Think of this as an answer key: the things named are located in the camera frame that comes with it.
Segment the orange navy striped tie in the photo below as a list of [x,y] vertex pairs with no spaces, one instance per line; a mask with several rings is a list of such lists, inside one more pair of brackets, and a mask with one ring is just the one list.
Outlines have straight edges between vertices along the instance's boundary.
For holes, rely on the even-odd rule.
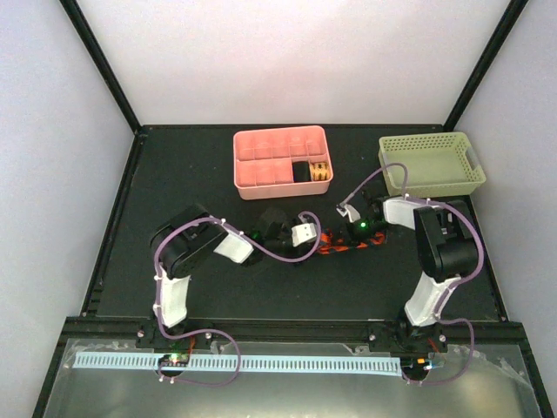
[[316,253],[319,255],[343,253],[351,250],[381,246],[385,243],[386,234],[383,232],[377,232],[372,237],[362,240],[350,240],[341,235],[336,236],[331,230],[326,229],[320,235],[319,247]]

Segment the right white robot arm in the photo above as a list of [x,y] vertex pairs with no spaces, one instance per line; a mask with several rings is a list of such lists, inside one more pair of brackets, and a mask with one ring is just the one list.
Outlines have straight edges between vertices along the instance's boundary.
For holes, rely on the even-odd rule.
[[461,200],[444,203],[405,194],[375,199],[368,207],[372,221],[414,232],[421,275],[395,330],[398,345],[414,351],[435,333],[456,288],[480,273],[484,248]]

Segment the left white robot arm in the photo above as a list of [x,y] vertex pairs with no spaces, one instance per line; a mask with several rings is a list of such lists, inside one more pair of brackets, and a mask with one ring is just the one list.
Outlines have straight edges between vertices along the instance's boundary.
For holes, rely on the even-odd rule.
[[153,313],[160,320],[156,336],[167,347],[186,338],[186,300],[191,277],[211,256],[239,266],[253,266],[265,256],[288,264],[312,257],[322,232],[317,215],[303,211],[291,218],[268,209],[254,229],[243,232],[199,204],[187,206],[161,225],[150,241],[157,282]]

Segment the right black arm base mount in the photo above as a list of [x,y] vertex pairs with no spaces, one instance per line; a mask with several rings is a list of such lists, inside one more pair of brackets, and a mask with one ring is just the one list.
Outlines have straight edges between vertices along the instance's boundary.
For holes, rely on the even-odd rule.
[[415,327],[406,319],[375,321],[369,324],[368,343],[373,351],[399,354],[429,354],[447,351],[439,324]]

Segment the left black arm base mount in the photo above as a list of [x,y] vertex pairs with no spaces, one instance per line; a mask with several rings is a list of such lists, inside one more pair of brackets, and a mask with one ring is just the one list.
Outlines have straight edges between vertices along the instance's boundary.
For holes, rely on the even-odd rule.
[[218,335],[214,331],[204,331],[201,334],[196,334],[187,338],[175,339],[175,336],[192,331],[192,328],[187,327],[185,324],[177,325],[172,328],[164,327],[164,330],[171,335],[171,338],[165,337],[160,332],[158,323],[155,320],[143,322],[138,329],[135,347],[152,349],[155,352],[185,352],[189,348],[205,350],[218,338]]

